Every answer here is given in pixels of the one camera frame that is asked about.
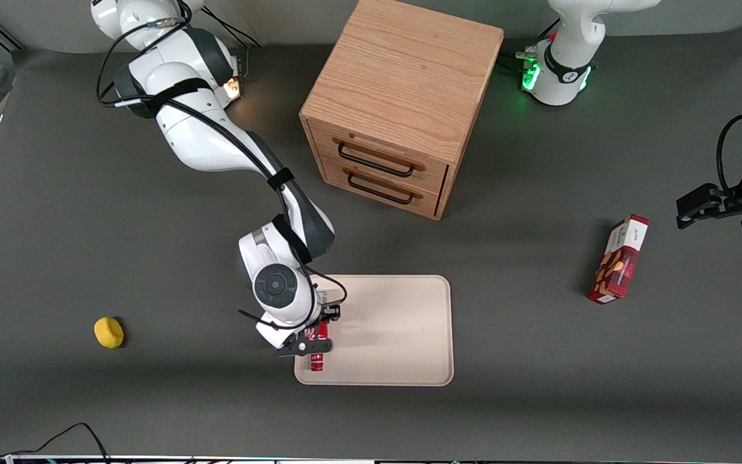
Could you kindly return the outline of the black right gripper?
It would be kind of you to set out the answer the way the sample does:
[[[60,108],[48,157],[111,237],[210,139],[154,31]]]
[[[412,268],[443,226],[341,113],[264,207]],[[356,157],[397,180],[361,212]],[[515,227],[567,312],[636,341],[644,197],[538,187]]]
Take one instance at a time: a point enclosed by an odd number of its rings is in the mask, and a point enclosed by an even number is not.
[[[332,305],[330,296],[332,291],[328,289],[315,289],[316,297],[316,308],[321,309],[321,323],[329,324],[333,321],[338,321],[341,318],[341,306],[339,304]]]

